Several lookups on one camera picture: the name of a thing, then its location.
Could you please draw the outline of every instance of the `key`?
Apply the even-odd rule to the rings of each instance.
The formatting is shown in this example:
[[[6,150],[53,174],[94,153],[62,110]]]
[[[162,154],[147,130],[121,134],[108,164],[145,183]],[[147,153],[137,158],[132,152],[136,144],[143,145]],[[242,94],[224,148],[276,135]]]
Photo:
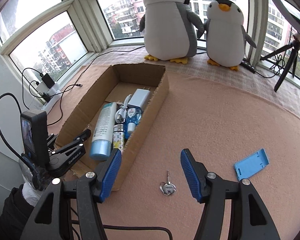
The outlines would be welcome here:
[[[160,183],[160,190],[162,191],[163,194],[165,194],[166,196],[169,196],[169,195],[172,195],[176,191],[176,186],[170,182],[169,171],[167,171],[167,177],[168,177],[167,183],[165,183],[165,182]]]

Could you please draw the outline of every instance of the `white phone charger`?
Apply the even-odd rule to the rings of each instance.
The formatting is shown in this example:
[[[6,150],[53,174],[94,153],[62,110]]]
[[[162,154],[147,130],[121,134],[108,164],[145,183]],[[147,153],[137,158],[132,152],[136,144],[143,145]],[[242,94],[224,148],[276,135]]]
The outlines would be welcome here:
[[[146,89],[137,89],[128,103],[129,108],[140,107],[143,112],[150,100],[151,92]]]

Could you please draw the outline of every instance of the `cardboard box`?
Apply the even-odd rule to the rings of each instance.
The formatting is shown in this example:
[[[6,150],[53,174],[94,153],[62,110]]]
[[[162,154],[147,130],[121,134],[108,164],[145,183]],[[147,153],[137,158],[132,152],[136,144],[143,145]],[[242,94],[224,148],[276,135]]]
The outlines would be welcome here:
[[[122,153],[122,164],[112,189],[119,190],[166,98],[169,82],[166,69],[162,65],[119,64],[104,69],[95,82],[89,82],[89,88],[85,87],[86,93],[82,95],[79,103],[66,106],[72,107],[73,110],[59,132],[56,146],[62,147],[70,143],[86,128],[93,133],[104,104],[123,102],[126,96],[133,94],[137,88],[149,89],[152,92],[151,99]],[[71,169],[79,177],[94,170],[99,163],[89,158],[91,140],[90,137],[84,143],[86,154]]]

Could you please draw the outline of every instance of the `large stuffed penguin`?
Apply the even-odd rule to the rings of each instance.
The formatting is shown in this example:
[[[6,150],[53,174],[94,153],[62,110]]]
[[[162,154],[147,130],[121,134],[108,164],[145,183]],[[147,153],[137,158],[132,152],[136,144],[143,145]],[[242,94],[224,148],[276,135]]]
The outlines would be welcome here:
[[[149,60],[170,60],[186,64],[197,51],[193,25],[204,32],[203,23],[189,7],[190,0],[143,0],[146,13],[140,21],[145,29]]]
[[[242,11],[229,0],[215,0],[208,6],[207,17],[204,29],[207,31],[208,63],[238,71],[245,54],[246,41],[256,48],[255,42],[242,26]],[[202,34],[198,30],[197,37],[200,38]]]

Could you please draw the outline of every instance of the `lighter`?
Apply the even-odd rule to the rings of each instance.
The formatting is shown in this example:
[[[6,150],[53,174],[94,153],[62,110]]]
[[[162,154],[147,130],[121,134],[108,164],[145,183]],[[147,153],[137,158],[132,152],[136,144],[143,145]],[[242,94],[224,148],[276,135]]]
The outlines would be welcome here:
[[[113,127],[113,148],[117,148],[123,152],[124,147],[124,131],[123,124],[116,124]]]

